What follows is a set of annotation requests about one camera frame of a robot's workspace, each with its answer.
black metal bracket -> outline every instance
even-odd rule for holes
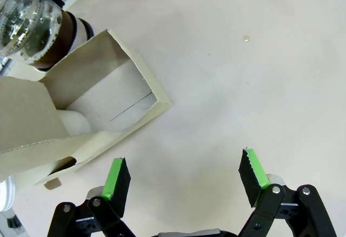
[[[103,197],[93,197],[78,207],[69,202],[59,204],[48,237],[90,237],[96,232],[106,237],[135,237]]]
[[[297,191],[286,185],[268,186],[238,237],[265,237],[274,219],[285,219],[294,237],[336,237],[327,210],[312,185],[300,186]]]

screw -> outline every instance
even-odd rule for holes
[[[64,212],[68,213],[71,210],[71,206],[70,205],[64,205]]]
[[[303,194],[310,195],[310,189],[308,189],[307,187],[303,188]]]
[[[94,199],[93,202],[92,202],[92,205],[95,206],[95,207],[98,207],[100,204],[101,204],[100,199]]]
[[[260,224],[255,224],[254,225],[254,229],[255,230],[260,230],[261,229],[261,225]]]
[[[275,187],[272,188],[272,192],[275,193],[275,194],[280,193],[280,191],[281,191],[280,188],[277,187],[277,186],[275,186]]]

white table surface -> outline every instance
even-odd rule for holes
[[[58,203],[104,184],[117,157],[137,236],[238,233],[252,211],[237,171],[244,147],[289,187],[315,185],[346,236],[346,0],[79,0],[70,11],[142,54],[174,105],[62,187],[18,197],[31,236],[46,236]],[[291,233],[276,221],[269,236]]]

green gripper pad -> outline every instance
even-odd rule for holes
[[[125,159],[114,159],[101,196],[110,202],[120,218],[124,215],[130,180]]]
[[[243,150],[239,173],[251,207],[256,207],[261,191],[270,181],[253,149]]]

cardboard box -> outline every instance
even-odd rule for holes
[[[31,185],[77,170],[171,106],[141,56],[109,30],[39,82],[0,77],[0,97],[0,181]],[[70,137],[57,109],[82,113],[92,132]]]

